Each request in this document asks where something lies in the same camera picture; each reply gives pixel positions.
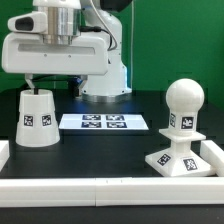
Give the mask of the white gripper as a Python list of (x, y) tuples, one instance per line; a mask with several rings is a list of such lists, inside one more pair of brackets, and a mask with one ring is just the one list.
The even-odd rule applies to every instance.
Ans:
[(80, 75), (75, 77), (75, 94), (80, 95), (86, 75), (108, 71), (107, 44), (88, 34), (74, 38), (71, 45), (51, 45), (38, 34), (10, 33), (3, 42), (2, 67), (7, 73), (24, 73), (33, 93), (33, 74)]

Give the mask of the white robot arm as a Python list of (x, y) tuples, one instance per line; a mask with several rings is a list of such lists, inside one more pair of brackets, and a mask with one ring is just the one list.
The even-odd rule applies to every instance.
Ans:
[(81, 76), (81, 97), (116, 102), (130, 96), (122, 62), (122, 24), (113, 15), (133, 0), (33, 0), (34, 10), (8, 20), (2, 68), (33, 76)]

